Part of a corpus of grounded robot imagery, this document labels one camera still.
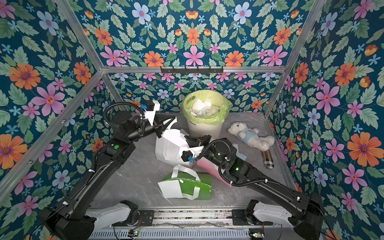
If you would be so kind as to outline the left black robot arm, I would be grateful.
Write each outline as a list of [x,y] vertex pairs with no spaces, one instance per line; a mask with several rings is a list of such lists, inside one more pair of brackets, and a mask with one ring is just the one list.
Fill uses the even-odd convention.
[[44,208],[39,215],[45,227],[61,240],[87,240],[94,232],[114,225],[140,223],[138,206],[130,201],[91,211],[89,206],[109,178],[125,164],[134,152],[135,142],[163,132],[177,122],[174,115],[159,114],[158,101],[142,106],[116,102],[103,112],[113,137],[93,153],[92,165],[78,184],[54,207]]

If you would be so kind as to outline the pink blue gradient paper bag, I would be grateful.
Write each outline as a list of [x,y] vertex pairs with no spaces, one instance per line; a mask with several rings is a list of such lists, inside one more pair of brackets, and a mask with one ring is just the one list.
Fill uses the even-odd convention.
[[215,140],[202,153],[197,166],[228,187],[246,181],[245,161],[237,156],[237,149],[228,140]]

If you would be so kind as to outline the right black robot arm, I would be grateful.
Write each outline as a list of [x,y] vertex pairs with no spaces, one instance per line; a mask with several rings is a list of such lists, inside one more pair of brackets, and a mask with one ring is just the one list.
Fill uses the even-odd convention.
[[212,140],[186,136],[188,148],[182,151],[182,160],[199,162],[205,158],[214,164],[220,176],[233,187],[247,187],[268,197],[275,206],[250,201],[245,214],[247,221],[256,225],[271,222],[293,228],[305,240],[318,240],[324,220],[324,205],[318,194],[308,196],[290,189],[263,174],[250,163],[237,157],[237,149],[227,138]]

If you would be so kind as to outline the green white paper bag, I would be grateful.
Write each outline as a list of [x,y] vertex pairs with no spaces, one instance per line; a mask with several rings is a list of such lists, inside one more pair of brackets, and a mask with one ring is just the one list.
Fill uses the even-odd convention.
[[177,165],[158,186],[166,199],[205,201],[212,198],[212,176]]

